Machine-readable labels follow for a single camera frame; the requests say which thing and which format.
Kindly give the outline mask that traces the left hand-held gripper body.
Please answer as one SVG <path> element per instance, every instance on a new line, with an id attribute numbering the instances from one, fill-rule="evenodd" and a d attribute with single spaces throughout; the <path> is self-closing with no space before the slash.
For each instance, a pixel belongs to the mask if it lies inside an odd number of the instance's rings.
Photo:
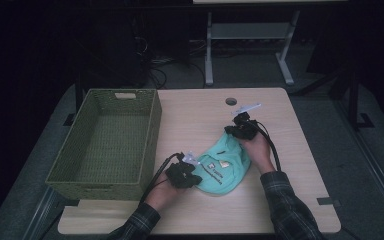
<path id="1" fill-rule="evenodd" d="M 186 189 L 189 187 L 188 178 L 190 175 L 195 175 L 193 171 L 200 164 L 191 152 L 187 154 L 176 153 L 177 163 L 171 163 L 165 171 L 172 186 L 178 189 Z"/>

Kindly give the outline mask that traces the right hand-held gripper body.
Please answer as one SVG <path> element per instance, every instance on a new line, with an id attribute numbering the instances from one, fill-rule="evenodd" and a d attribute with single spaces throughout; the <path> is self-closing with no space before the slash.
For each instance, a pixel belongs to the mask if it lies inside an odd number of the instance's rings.
<path id="1" fill-rule="evenodd" d="M 257 123 L 250 119 L 249 111 L 261 106 L 261 103 L 241 106 L 232 112 L 234 126 L 232 135 L 243 140 L 252 140 L 257 134 Z"/>

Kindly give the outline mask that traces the teal shirt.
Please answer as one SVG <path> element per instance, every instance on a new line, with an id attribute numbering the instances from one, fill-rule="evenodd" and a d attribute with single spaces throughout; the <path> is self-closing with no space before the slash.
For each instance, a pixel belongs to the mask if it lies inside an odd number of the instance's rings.
<path id="1" fill-rule="evenodd" d="M 198 162 L 192 174 L 201 177 L 202 181 L 196 187 L 212 195 L 225 195 L 234 190 L 251 165 L 241 144 L 227 133 L 203 153 Z"/>

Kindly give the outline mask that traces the green woven basket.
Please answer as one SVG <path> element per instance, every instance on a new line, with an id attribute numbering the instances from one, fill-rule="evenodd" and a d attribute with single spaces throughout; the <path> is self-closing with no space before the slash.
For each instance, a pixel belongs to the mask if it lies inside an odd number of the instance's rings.
<path id="1" fill-rule="evenodd" d="M 162 107 L 155 89 L 91 89 L 47 176 L 68 199 L 137 201 L 154 176 Z"/>

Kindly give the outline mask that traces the person's left hand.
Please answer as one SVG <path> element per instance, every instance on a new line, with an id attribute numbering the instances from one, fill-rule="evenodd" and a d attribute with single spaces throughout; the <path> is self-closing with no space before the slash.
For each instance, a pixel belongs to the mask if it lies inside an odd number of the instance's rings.
<path id="1" fill-rule="evenodd" d="M 161 212 L 184 192 L 185 189 L 175 188 L 168 181 L 163 181 L 151 190 L 145 198 L 145 203 L 157 212 Z"/>

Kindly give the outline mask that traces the person's right hand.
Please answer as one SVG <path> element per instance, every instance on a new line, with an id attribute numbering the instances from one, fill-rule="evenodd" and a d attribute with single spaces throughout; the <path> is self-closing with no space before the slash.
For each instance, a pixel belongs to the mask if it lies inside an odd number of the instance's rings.
<path id="1" fill-rule="evenodd" d="M 240 140 L 240 144 L 261 175 L 275 170 L 269 144 L 262 134 L 258 133 L 252 140 Z"/>

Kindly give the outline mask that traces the white metal stand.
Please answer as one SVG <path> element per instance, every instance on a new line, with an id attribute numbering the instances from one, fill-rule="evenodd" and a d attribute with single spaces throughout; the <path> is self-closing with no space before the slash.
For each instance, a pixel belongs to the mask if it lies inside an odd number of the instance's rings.
<path id="1" fill-rule="evenodd" d="M 213 40 L 283 40 L 284 46 L 275 54 L 278 66 L 287 85 L 293 85 L 294 79 L 286 62 L 300 11 L 294 11 L 289 22 L 279 23 L 214 23 L 212 13 L 207 14 L 205 85 L 214 84 L 212 64 Z"/>

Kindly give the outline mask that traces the black tape piece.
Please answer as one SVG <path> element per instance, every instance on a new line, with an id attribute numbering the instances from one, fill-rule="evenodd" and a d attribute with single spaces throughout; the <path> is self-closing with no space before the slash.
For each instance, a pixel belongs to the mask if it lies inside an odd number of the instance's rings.
<path id="1" fill-rule="evenodd" d="M 317 202 L 319 205 L 332 205 L 334 207 L 340 207 L 341 202 L 337 199 L 333 199 L 331 197 L 320 197 L 317 198 Z"/>

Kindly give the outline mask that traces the metal floor rail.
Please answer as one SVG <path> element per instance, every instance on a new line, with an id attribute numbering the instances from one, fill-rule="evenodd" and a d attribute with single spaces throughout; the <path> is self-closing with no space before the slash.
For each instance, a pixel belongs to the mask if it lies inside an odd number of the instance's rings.
<path id="1" fill-rule="evenodd" d="M 47 187 L 27 225 L 22 240 L 44 240 L 62 213 L 58 194 Z"/>
<path id="2" fill-rule="evenodd" d="M 364 156 L 368 171 L 372 175 L 379 191 L 384 198 L 384 171 L 381 169 L 377 158 L 372 150 L 369 149 L 369 145 L 363 138 L 360 127 L 358 124 L 354 125 L 348 118 L 348 113 L 344 105 L 340 101 L 334 101 L 333 105 L 338 112 L 341 120 L 344 122 L 349 134 L 357 144 L 360 152 Z"/>

